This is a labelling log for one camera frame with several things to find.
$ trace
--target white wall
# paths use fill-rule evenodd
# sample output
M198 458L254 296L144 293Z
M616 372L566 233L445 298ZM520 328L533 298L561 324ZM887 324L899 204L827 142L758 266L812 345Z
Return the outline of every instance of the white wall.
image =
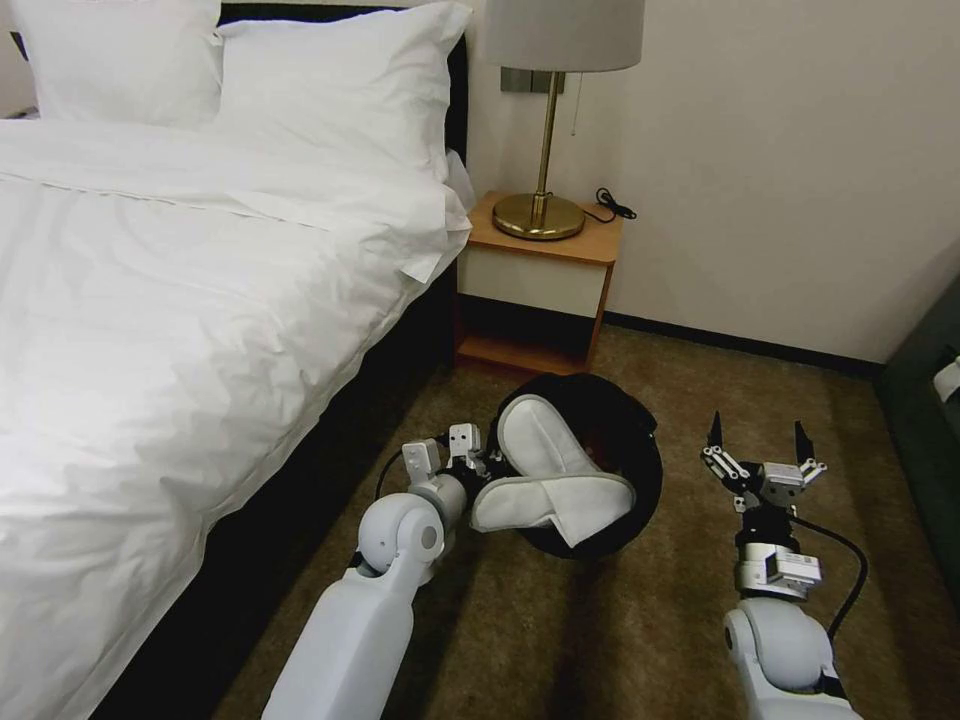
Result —
M7 0L0 0L0 118L36 104L30 68L10 39L13 29Z
M499 91L469 4L471 175L529 190L544 98ZM576 77L557 115L552 189L640 213L610 309L885 360L960 272L957 27L956 0L647 0L643 62L584 77L575 137ZM24 77L0 40L0 113Z

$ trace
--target table lamp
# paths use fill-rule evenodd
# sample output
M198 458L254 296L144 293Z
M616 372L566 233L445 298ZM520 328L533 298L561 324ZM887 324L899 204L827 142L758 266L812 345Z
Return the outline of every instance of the table lamp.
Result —
M485 59L550 73L540 177L533 194L511 195L493 224L527 240L562 240L583 229L576 204L547 192L550 144L562 72L622 70L640 62L644 0L487 0Z

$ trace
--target black cable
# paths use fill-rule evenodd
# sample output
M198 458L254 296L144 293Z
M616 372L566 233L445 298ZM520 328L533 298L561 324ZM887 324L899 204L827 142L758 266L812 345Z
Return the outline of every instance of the black cable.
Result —
M600 188L597 190L597 205L602 205L607 210L613 213L609 218L602 218L597 215L594 215L589 210L584 210L584 212L596 220L598 223L612 223L618 217L625 218L627 220L636 220L637 214L628 208L626 205L620 205L616 198L613 197L613 193L610 192L607 188Z
M393 465L397 458L403 454L403 448L397 450L393 455L390 456L390 459L387 460L387 464L383 466L383 470L380 471L380 479L377 480L377 491L374 494L374 499L380 499L380 492L383 490L383 479L387 476L387 470L390 469L390 466Z
M843 601L843 605L840 606L840 609L837 610L837 614L833 617L833 622L830 623L830 627L827 628L827 637L830 638L830 641L833 641L833 637L837 634L837 631L840 629L840 625L843 623L843 619L847 616L847 613L850 612L850 608L853 607L853 604L857 601L857 598L860 597L860 591L863 590L863 586L867 582L867 574L870 572L870 564L867 561L867 556L864 554L855 543L851 540L847 540L843 535L835 533L833 530L827 530L825 527L821 527L816 523L812 523L809 520L804 520L803 518L798 518L793 515L789 515L790 522L796 523L801 527L805 527L808 530L813 530L815 533L820 533L831 540L834 540L848 550L852 551L854 555L857 556L857 562L860 563L860 571L857 573L857 581L853 584L853 587L850 589L850 592L847 594L847 599Z

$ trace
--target carpet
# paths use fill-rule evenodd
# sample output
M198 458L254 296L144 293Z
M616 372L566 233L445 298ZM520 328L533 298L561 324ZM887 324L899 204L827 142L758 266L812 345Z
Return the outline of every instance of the carpet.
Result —
M802 419L829 472L800 513L864 548L866 588L836 639L837 665L868 720L956 717L960 624L926 544L869 382L832 371L604 327L594 372L656 416L664 491L653 521L616 556L575 563L516 533L465 527L422 588L414 636L385 718L744 718L723 643L737 603L739 518L699 460L714 410L726 445L747 460L793 460ZM380 462L405 441L454 422L482 429L523 376L483 367L438 370ZM278 608L215 714L259 718L317 598L343 574L376 472ZM405 486L402 469L388 491ZM856 575L842 547L798 529L825 582L805 610L826 624Z

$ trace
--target white duvet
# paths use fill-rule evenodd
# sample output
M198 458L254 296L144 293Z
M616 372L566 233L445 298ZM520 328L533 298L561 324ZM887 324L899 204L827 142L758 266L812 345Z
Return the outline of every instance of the white duvet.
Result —
M93 711L468 227L346 154L0 122L2 720Z

